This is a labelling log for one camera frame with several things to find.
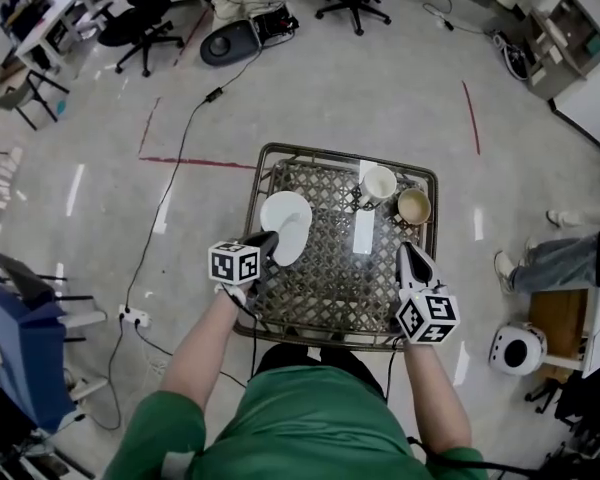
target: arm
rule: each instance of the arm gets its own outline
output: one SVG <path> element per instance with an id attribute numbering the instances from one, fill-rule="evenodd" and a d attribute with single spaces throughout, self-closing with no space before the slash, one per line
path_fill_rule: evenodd
<path id="1" fill-rule="evenodd" d="M 225 293 L 218 293 L 173 354 L 160 390 L 186 396 L 204 411 L 237 317 L 236 305 Z"/>
<path id="2" fill-rule="evenodd" d="M 405 343 L 404 361 L 422 442 L 438 454 L 471 447 L 469 418 L 434 348 Z"/>

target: black device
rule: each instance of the black device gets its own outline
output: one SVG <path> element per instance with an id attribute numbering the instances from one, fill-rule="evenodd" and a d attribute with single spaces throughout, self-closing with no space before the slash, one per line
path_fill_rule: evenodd
<path id="1" fill-rule="evenodd" d="M 227 66 L 274 46 L 277 43 L 270 43 L 271 39 L 293 35 L 299 26 L 287 5 L 281 3 L 272 11 L 212 32 L 200 45 L 200 57 L 211 66 Z"/>

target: green shirt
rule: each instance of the green shirt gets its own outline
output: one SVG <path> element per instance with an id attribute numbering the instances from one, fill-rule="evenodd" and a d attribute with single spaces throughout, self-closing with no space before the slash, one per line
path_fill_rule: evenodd
<path id="1" fill-rule="evenodd" d="M 484 470 L 423 465 L 384 400 L 329 366 L 257 375 L 227 428 L 206 450 L 204 443 L 200 408 L 181 395 L 154 393 L 138 406 L 104 480 L 487 478 Z M 469 448 L 444 456 L 482 460 Z"/>

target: jeans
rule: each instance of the jeans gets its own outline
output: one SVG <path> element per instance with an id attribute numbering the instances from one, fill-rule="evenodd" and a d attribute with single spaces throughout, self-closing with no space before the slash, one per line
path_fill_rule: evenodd
<path id="1" fill-rule="evenodd" d="M 595 286 L 598 235 L 544 242 L 529 251 L 529 266 L 509 278 L 516 293 Z"/>
<path id="2" fill-rule="evenodd" d="M 361 380 L 384 399 L 384 391 L 382 391 L 380 384 L 373 377 L 373 374 L 360 359 L 348 350 L 335 347 L 322 347 L 320 349 L 321 361 L 307 356 L 308 351 L 309 347 L 306 345 L 294 345 L 291 343 L 275 345 L 262 357 L 256 375 L 286 366 L 333 366 Z"/>

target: power strip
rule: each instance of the power strip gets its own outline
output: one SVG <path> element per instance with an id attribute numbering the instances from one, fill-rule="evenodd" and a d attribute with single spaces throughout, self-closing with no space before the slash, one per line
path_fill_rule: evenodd
<path id="1" fill-rule="evenodd" d="M 149 313 L 145 313 L 139 309 L 127 308 L 124 304 L 120 304 L 118 306 L 118 314 L 123 315 L 124 320 L 133 325 L 135 325 L 138 321 L 140 322 L 138 324 L 140 327 L 149 327 L 151 324 Z"/>

